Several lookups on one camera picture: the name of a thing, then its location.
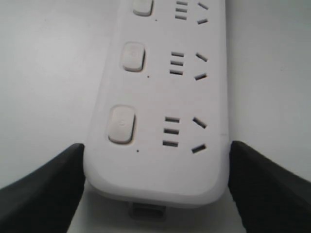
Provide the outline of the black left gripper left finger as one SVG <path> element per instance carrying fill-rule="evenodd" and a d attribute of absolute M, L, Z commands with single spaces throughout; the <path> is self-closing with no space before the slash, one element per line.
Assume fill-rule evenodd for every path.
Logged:
<path fill-rule="evenodd" d="M 46 164 L 1 188 L 2 233 L 66 233 L 85 187 L 84 145 L 73 144 Z"/>

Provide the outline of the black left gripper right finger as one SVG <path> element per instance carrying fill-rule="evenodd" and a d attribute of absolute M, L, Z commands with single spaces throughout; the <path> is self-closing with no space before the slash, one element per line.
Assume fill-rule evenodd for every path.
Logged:
<path fill-rule="evenodd" d="M 229 153 L 228 187 L 248 233 L 309 233 L 311 183 L 241 141 Z"/>

